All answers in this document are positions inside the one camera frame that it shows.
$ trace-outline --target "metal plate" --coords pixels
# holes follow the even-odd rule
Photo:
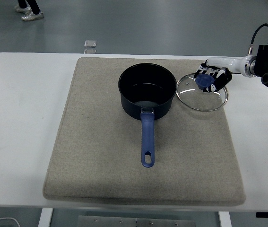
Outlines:
[[[136,227],[195,227],[194,221],[138,218]]]
[[[79,216],[77,227],[195,227],[194,221]]]
[[[86,40],[85,41],[85,47],[96,47],[96,40]]]
[[[93,50],[85,49],[84,53],[96,53],[96,50],[95,49],[93,49]]]
[[[79,216],[77,227],[136,227],[136,219],[99,216]]]

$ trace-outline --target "pot lid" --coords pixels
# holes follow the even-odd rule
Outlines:
[[[177,82],[178,98],[186,106],[199,111],[214,111],[224,106],[228,100],[226,87],[217,92],[203,92],[203,87],[212,83],[211,76],[208,76],[195,79],[194,74],[189,74],[182,77]]]

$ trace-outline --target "saucepan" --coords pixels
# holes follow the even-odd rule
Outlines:
[[[118,88],[124,111],[142,122],[141,163],[152,167],[155,164],[154,120],[166,115],[171,108],[177,90],[176,79],[160,65],[141,63],[121,74]]]

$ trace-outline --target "glass lid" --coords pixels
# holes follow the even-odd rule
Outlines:
[[[186,106],[199,111],[214,111],[226,104],[226,87],[217,92],[203,92],[199,87],[194,74],[186,75],[177,82],[177,96]]]

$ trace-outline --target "black cable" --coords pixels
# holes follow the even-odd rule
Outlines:
[[[252,36],[252,39],[251,39],[251,45],[253,45],[253,42],[255,41],[255,37],[256,37],[256,34],[258,33],[258,31],[262,28],[262,27],[264,27],[264,26],[266,26],[266,27],[268,27],[268,24],[262,24],[260,27],[258,27],[258,29],[255,31],[255,33],[253,34],[253,36]]]

